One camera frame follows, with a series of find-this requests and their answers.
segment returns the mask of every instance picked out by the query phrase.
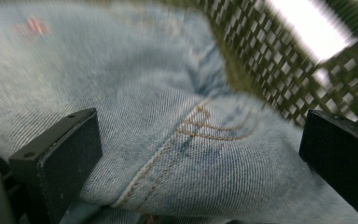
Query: light blue jeans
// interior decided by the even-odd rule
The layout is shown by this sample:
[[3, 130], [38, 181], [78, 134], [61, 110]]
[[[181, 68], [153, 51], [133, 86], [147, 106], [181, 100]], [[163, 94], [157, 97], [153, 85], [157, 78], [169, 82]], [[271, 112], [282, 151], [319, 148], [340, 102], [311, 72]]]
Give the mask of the light blue jeans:
[[229, 89], [199, 12], [0, 6], [0, 156], [89, 107], [103, 157], [62, 223], [358, 223], [301, 130]]

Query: perforated basket wall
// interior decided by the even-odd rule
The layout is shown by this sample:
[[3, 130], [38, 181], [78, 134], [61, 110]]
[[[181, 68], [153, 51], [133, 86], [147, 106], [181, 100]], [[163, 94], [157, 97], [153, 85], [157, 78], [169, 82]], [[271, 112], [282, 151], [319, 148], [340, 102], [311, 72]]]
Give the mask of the perforated basket wall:
[[[358, 42], [317, 64], [265, 7], [264, 1], [197, 3], [212, 24], [224, 32], [225, 42], [241, 58], [243, 73], [252, 77], [258, 95], [283, 117], [302, 126], [307, 111], [315, 108], [358, 120]], [[316, 72], [327, 74], [331, 84], [319, 84]]]

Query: jeans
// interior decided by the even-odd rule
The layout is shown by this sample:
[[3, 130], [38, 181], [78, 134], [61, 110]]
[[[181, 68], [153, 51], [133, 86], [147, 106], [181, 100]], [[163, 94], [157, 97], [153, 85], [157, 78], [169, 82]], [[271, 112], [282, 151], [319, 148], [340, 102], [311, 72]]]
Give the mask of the jeans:
[[301, 130], [230, 90], [198, 11], [0, 5], [0, 156], [89, 107], [103, 157], [62, 223], [358, 223]]

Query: clothing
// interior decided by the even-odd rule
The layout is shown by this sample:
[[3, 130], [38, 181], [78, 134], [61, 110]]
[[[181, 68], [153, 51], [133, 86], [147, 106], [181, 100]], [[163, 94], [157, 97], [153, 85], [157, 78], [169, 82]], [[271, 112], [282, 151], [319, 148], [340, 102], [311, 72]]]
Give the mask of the clothing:
[[299, 158], [301, 130], [229, 89], [198, 11], [0, 6], [0, 156], [90, 107], [103, 157], [62, 223], [358, 223]]

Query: laundry basket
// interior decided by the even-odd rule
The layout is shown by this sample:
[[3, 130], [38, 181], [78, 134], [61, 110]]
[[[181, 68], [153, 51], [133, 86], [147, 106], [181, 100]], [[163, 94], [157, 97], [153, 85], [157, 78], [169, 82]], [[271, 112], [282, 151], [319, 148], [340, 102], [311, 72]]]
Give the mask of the laundry basket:
[[[321, 63], [312, 60], [264, 0], [159, 2], [205, 12], [218, 42], [223, 42], [220, 46], [227, 46], [227, 68], [234, 67], [229, 79], [242, 79], [243, 88], [237, 84], [234, 89], [252, 91], [299, 126], [309, 109], [358, 121], [358, 1], [315, 2], [333, 9], [357, 39]], [[318, 80], [321, 73], [328, 83]]]

